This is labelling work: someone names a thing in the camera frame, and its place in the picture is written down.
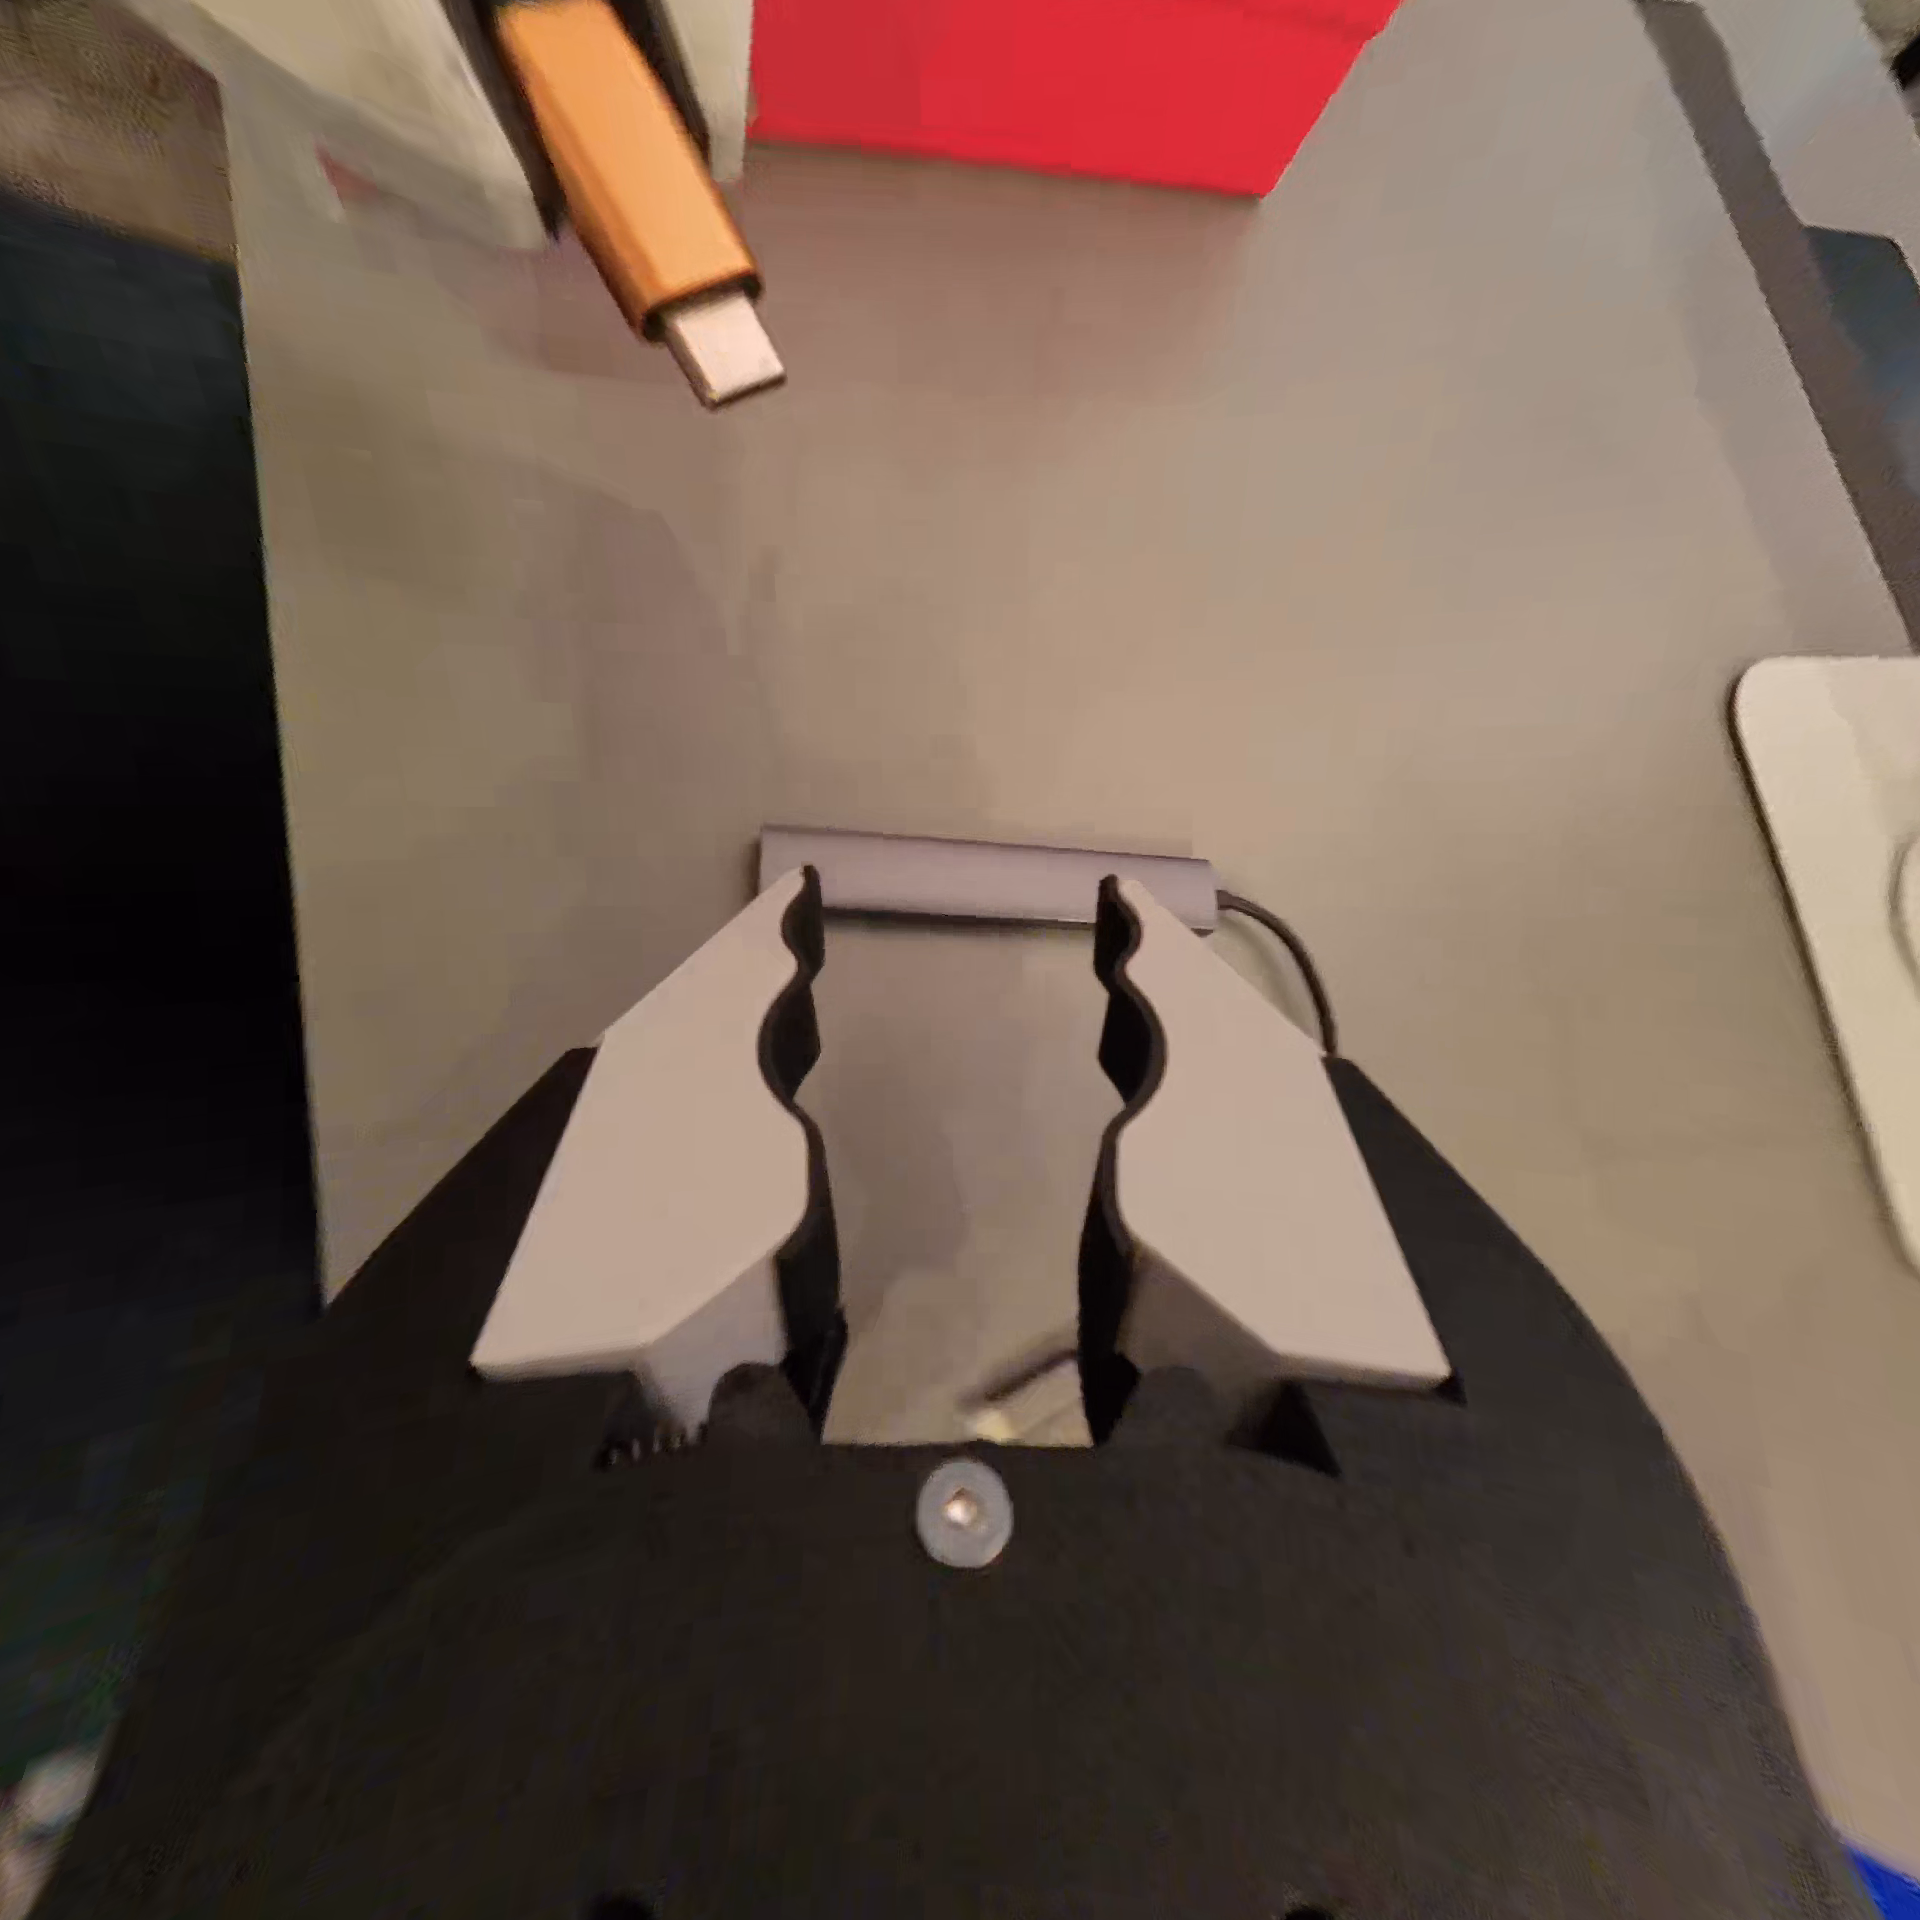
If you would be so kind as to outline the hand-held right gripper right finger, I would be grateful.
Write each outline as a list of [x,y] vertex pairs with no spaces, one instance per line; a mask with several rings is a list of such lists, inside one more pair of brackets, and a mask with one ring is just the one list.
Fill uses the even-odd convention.
[[1119,1106],[1077,1245],[1088,1431],[1113,1438],[1165,1367],[1238,1434],[1294,1384],[1451,1384],[1330,1054],[1141,877],[1100,877],[1094,974]]

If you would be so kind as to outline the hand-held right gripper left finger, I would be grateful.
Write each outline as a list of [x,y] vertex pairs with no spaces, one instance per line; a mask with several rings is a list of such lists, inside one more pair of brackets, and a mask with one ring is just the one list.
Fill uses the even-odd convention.
[[474,1373],[627,1376],[674,1426],[779,1367],[825,1426],[846,1310],[819,1122],[824,887],[784,872],[614,1018],[505,1259]]

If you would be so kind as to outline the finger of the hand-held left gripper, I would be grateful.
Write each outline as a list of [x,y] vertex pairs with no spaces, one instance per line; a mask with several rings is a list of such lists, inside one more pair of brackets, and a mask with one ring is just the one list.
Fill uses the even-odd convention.
[[543,247],[559,187],[489,4],[124,4],[218,87],[242,142],[329,211],[357,180],[486,247]]
[[666,85],[710,172],[736,183],[747,157],[755,109],[750,4],[616,4],[620,24]]

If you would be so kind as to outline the black cable orange plug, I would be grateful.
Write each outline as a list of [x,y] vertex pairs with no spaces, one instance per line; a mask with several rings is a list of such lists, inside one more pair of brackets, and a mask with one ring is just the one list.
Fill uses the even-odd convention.
[[784,384],[761,276],[653,48],[616,4],[496,4],[494,37],[564,216],[627,327],[710,412]]

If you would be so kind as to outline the red plastic bin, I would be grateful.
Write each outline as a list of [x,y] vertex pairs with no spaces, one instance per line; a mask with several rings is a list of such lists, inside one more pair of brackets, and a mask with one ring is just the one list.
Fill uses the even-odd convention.
[[1264,198],[1397,4],[755,4],[750,142]]

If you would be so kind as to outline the dark USB hub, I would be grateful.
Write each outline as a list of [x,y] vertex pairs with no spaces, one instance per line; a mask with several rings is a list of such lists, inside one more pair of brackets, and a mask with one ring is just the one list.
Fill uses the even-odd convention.
[[1219,923],[1219,877],[1192,856],[971,843],[868,828],[757,828],[757,887],[813,869],[824,907],[863,922],[1091,926],[1106,877],[1145,887],[1187,926]]

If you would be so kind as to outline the white stand base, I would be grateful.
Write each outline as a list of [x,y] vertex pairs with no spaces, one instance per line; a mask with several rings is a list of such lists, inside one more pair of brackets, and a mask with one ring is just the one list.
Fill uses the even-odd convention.
[[1918,1266],[1918,656],[1759,660],[1732,722],[1892,1232]]

